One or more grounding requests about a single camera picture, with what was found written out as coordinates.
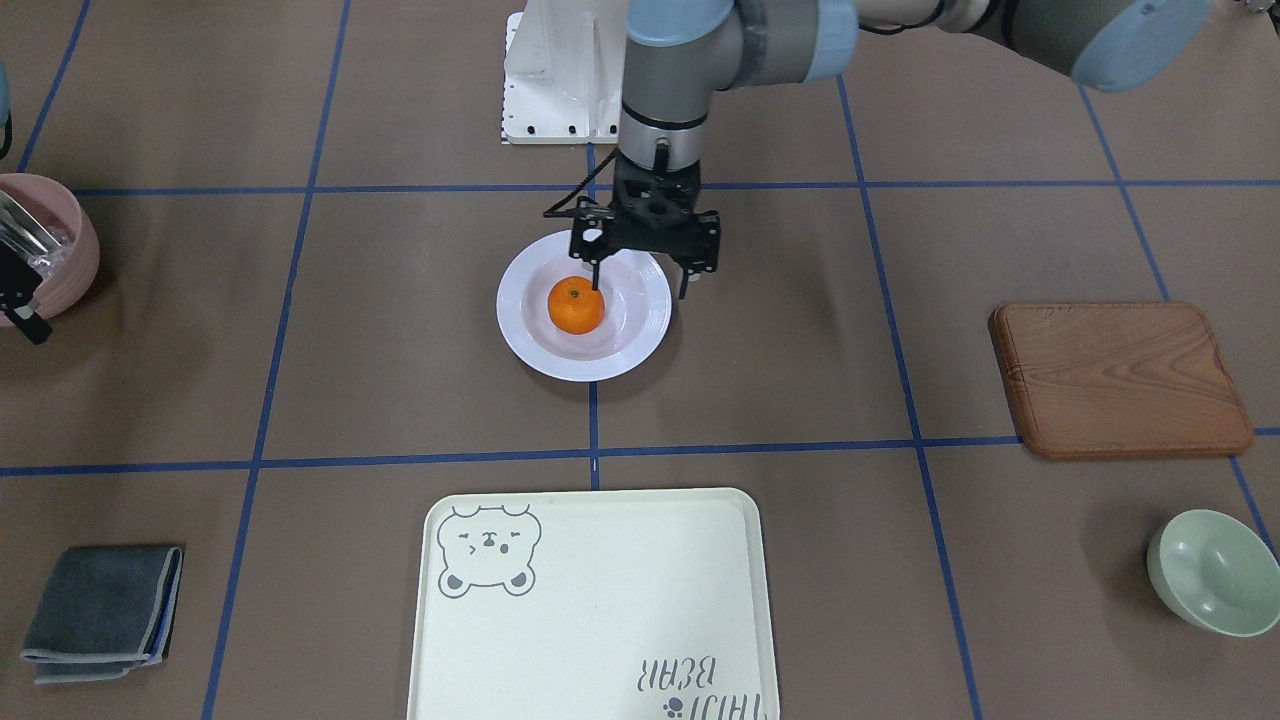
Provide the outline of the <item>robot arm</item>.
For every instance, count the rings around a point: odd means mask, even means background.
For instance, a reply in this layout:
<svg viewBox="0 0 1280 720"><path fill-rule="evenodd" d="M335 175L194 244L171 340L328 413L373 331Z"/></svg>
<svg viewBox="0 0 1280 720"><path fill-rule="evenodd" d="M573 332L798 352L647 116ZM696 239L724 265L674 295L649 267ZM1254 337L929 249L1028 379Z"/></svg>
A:
<svg viewBox="0 0 1280 720"><path fill-rule="evenodd" d="M1207 1L631 1L608 202L584 186L548 209L596 288L605 260L659 254L685 279L718 269L721 217L699 211L716 94L840 76L863 35L974 35L1075 85L1117 94L1155 78L1196 37Z"/></svg>

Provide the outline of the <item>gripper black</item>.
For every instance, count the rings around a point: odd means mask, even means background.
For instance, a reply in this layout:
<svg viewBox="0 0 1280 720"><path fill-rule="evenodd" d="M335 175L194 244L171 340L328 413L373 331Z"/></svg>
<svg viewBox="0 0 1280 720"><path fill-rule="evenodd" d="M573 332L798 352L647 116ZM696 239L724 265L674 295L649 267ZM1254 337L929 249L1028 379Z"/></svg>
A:
<svg viewBox="0 0 1280 720"><path fill-rule="evenodd" d="M50 324L29 306L35 301L41 274L23 255L1 242L1 309L12 313L12 324L32 343L45 343L51 333Z"/></svg>
<svg viewBox="0 0 1280 720"><path fill-rule="evenodd" d="M600 204L585 190L608 167L614 170L611 201ZM604 260L623 250L657 252L681 268L677 300L684 301L692 274L714 273L721 266L721 215L696 210L700 190L698 161L680 170L663 164L653 170L612 150L543 215L572 222L568 254L590 270L593 291L600 291Z"/></svg>

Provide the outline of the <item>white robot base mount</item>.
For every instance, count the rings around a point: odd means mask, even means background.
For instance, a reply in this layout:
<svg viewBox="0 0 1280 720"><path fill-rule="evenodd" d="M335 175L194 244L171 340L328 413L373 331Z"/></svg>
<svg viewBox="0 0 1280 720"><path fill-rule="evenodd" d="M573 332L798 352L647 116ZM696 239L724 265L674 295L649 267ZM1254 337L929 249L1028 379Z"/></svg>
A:
<svg viewBox="0 0 1280 720"><path fill-rule="evenodd" d="M500 138L616 143L626 1L527 1L506 24Z"/></svg>

